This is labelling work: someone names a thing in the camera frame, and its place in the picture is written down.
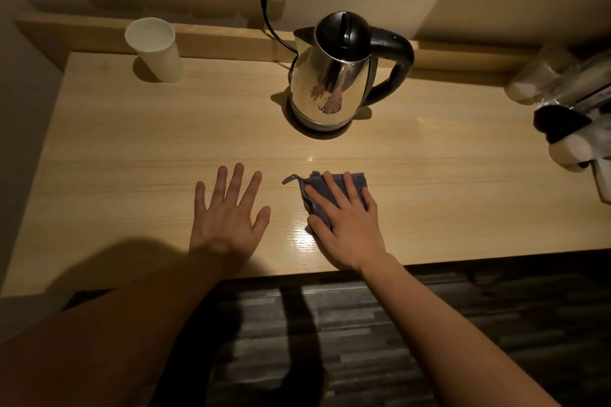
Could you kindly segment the person's left hand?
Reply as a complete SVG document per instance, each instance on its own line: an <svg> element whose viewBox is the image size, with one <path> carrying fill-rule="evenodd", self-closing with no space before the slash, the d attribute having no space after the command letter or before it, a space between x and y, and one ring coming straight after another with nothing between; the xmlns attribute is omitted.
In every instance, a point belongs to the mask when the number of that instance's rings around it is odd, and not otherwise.
<svg viewBox="0 0 611 407"><path fill-rule="evenodd" d="M225 203L230 180L228 168L220 166L206 212L195 215L189 241L189 254L207 265L222 279L233 277L248 263L261 241L252 232L251 214L262 182L256 171L237 205Z"/></svg>

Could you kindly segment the white paper cup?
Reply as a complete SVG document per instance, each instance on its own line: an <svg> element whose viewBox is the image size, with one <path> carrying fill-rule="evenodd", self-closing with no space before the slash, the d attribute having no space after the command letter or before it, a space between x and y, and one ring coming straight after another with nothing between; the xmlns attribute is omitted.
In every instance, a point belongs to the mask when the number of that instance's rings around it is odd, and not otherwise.
<svg viewBox="0 0 611 407"><path fill-rule="evenodd" d="M127 26L124 37L158 80L176 83L183 79L176 33L170 23L155 17L140 18Z"/></svg>

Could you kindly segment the blue-grey cleaning cloth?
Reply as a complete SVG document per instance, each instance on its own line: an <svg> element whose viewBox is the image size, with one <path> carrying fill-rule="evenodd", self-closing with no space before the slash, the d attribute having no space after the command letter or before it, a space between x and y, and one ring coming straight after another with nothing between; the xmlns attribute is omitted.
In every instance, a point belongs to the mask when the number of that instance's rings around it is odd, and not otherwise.
<svg viewBox="0 0 611 407"><path fill-rule="evenodd" d="M352 173L351 177L352 177L352 181L355 186L357 195L363 207L366 209L367 204L362 194L363 188L368 186L367 180L365 178L365 174L363 172ZM332 195L331 190L328 188L326 181L323 178L323 174L321 172L313 171L310 174L310 176L307 178L300 177L297 174L292 174L286 177L284 180L282 180L282 185L286 185L293 181L297 181L299 183L299 189L301 192L302 201L304 203L304 207L306 208L306 211L308 212L308 214L317 215L317 217L319 217L325 223L325 225L329 228L329 230L332 231L331 220L327 216L326 212L317 202L315 202L307 194L305 190L306 187L311 186L317 193L319 193L321 196L326 198L330 203L333 203L335 206L338 206L334 196Z"/></svg>

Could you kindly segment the person's left forearm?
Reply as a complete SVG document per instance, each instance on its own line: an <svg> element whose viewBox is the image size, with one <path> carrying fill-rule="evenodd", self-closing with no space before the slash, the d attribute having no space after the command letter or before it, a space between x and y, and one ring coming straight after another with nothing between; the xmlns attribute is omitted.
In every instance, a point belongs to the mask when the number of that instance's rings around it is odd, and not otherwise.
<svg viewBox="0 0 611 407"><path fill-rule="evenodd" d="M181 328L241 267L198 251L0 344L0 407L123 407L161 370Z"/></svg>

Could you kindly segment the person's right forearm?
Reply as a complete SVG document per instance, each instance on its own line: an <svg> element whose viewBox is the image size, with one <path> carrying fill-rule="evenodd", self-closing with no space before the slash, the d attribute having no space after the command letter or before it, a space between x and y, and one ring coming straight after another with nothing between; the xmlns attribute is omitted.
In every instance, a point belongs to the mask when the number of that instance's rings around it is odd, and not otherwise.
<svg viewBox="0 0 611 407"><path fill-rule="evenodd" d="M444 407L560 407L475 325L375 251L357 271L399 330Z"/></svg>

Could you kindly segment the black kettle base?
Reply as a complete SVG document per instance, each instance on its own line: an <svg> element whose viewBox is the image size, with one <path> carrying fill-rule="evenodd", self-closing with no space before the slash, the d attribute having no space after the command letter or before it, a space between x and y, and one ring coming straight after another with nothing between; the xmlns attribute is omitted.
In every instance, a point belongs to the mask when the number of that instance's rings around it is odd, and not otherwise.
<svg viewBox="0 0 611 407"><path fill-rule="evenodd" d="M346 125L333 130L316 130L304 125L293 111L290 95L287 94L282 105L282 111L286 121L299 133L314 140L332 140L338 138L343 133L348 131L353 121L349 121Z"/></svg>

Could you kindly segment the person's right hand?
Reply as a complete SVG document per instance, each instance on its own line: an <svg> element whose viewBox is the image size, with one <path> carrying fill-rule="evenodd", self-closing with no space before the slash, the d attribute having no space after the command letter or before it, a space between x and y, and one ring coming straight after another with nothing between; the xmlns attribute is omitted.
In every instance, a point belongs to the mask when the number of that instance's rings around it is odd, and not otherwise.
<svg viewBox="0 0 611 407"><path fill-rule="evenodd" d="M360 274L380 267L392 259L386 251L379 220L369 217L353 184L353 213L326 213L332 224L335 241L332 246L323 246L336 264L350 268ZM322 208L322 199L313 187L305 188L307 194Z"/></svg>

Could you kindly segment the black and white object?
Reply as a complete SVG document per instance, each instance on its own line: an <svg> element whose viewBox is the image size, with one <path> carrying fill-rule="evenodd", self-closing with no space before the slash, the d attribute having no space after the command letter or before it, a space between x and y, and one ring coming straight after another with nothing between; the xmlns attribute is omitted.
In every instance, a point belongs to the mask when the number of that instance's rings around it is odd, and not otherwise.
<svg viewBox="0 0 611 407"><path fill-rule="evenodd" d="M611 205L611 103L592 119L561 105L547 105L533 114L533 125L543 133L548 154L573 172L592 168L600 200Z"/></svg>

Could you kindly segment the stainless steel electric kettle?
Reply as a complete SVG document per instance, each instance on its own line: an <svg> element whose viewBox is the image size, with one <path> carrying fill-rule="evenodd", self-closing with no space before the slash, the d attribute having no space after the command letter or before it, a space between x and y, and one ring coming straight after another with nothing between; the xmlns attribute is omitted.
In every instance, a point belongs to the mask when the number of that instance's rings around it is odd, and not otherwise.
<svg viewBox="0 0 611 407"><path fill-rule="evenodd" d="M297 56L289 84L295 118L315 132L347 126L358 110L393 94L415 62L411 43L349 11L293 32Z"/></svg>

